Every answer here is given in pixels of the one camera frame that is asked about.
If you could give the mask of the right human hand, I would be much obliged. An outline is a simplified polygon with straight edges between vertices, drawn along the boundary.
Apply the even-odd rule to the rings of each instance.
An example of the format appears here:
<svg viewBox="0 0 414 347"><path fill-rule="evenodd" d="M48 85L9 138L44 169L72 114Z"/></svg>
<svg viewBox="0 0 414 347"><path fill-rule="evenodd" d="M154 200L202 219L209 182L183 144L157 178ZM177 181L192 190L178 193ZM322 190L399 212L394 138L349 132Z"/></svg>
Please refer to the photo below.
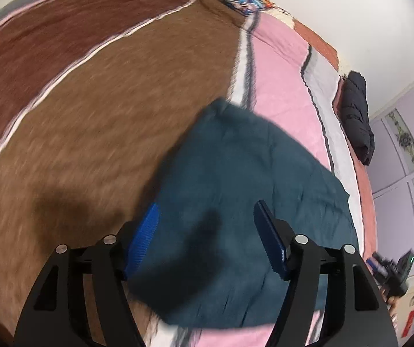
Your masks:
<svg viewBox="0 0 414 347"><path fill-rule="evenodd" d="M388 312L390 314L391 323L395 331L398 331L398 301L399 297L387 297L387 291L382 289L382 298L387 305Z"/></svg>

